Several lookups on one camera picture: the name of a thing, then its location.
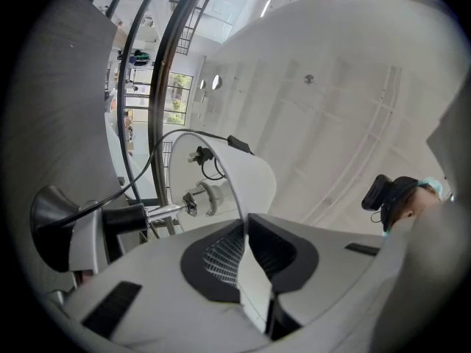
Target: metal rod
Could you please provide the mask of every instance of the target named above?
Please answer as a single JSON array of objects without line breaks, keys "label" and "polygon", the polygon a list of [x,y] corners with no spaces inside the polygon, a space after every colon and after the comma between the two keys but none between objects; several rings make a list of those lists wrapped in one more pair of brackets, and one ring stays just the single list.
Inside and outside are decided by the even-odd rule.
[{"label": "metal rod", "polygon": [[185,204],[171,204],[166,205],[165,207],[155,208],[152,210],[147,210],[147,219],[149,223],[154,221],[163,220],[164,218],[171,217],[175,213],[178,213],[181,210],[186,209]]},{"label": "metal rod", "polygon": [[[160,42],[155,67],[152,72],[151,88],[149,93],[149,150],[154,149],[155,143],[163,135],[163,111],[167,84],[169,80],[170,67],[175,56],[178,40],[182,36],[183,27],[186,25],[192,9],[199,0],[180,0],[170,17],[166,30]],[[162,145],[157,149],[157,155],[152,164],[152,176],[154,178],[155,190],[161,204],[169,203],[165,183],[165,173],[163,171]],[[167,229],[170,235],[175,234],[175,228],[171,218],[165,218]]]},{"label": "metal rod", "polygon": [[111,19],[115,13],[116,7],[118,6],[120,0],[112,0],[110,6],[106,11],[106,16]]},{"label": "metal rod", "polygon": [[[121,64],[119,66],[119,78],[118,78],[118,94],[117,94],[117,102],[116,102],[116,109],[118,114],[118,136],[119,136],[119,143],[121,146],[121,154],[123,156],[124,167],[126,168],[126,174],[130,182],[134,180],[134,175],[132,174],[127,149],[126,149],[126,135],[124,132],[124,94],[126,93],[126,85],[125,85],[125,78],[126,78],[126,70],[128,67],[128,62],[130,59],[132,44],[134,43],[135,36],[138,33],[139,26],[141,25],[141,20],[149,6],[149,2],[151,0],[143,0],[141,7],[139,8],[138,13],[134,17],[134,21],[132,22],[130,32],[126,39],[126,45],[124,46],[124,50],[121,56]],[[141,196],[139,195],[138,188],[136,185],[132,185],[132,191],[138,201],[141,201]]]},{"label": "metal rod", "polygon": [[149,98],[149,94],[124,94],[125,97]]}]

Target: green plant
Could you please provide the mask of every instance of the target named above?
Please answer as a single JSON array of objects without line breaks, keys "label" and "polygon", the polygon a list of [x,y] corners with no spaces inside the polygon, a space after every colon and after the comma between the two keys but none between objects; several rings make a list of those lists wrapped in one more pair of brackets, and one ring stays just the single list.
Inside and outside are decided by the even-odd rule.
[{"label": "green plant", "polygon": [[173,74],[174,80],[177,81],[178,86],[181,88],[190,88],[191,77],[184,74]]},{"label": "green plant", "polygon": [[185,112],[185,105],[179,101],[178,99],[175,99],[172,104],[174,105],[174,111],[177,111],[179,113],[184,113]]},{"label": "green plant", "polygon": [[181,117],[179,117],[177,114],[173,114],[167,118],[167,123],[179,124],[182,126],[183,124],[185,124],[185,121],[181,119]]}]

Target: white ceiling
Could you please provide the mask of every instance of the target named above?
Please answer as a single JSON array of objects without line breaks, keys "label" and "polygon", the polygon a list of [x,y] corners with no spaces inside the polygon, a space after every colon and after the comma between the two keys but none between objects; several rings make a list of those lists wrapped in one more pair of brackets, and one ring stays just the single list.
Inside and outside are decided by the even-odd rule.
[{"label": "white ceiling", "polygon": [[469,64],[456,23],[432,1],[302,0],[207,59],[201,78],[224,83],[195,102],[191,128],[235,135],[270,164],[270,214],[380,234],[360,206],[379,173],[433,176],[449,190],[425,140]]}]

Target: black funnel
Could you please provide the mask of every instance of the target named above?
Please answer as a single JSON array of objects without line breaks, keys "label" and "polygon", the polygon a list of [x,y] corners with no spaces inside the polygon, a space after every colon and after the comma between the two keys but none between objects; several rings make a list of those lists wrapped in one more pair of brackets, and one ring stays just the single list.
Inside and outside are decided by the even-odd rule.
[{"label": "black funnel", "polygon": [[79,211],[55,186],[42,188],[31,206],[30,225],[32,239],[46,264],[59,272],[68,271],[68,251],[75,223],[63,227],[42,228]]}]

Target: ceiling light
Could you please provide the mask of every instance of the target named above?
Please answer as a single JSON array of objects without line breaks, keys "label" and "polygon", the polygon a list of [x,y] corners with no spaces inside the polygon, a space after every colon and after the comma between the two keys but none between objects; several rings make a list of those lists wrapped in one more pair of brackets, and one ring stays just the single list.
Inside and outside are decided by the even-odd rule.
[{"label": "ceiling light", "polygon": [[213,90],[218,90],[222,86],[222,78],[217,74],[213,80]]},{"label": "ceiling light", "polygon": [[264,16],[265,16],[265,12],[266,12],[266,10],[268,9],[268,6],[270,5],[271,2],[272,2],[272,0],[268,0],[268,1],[266,2],[261,17],[264,17]]}]

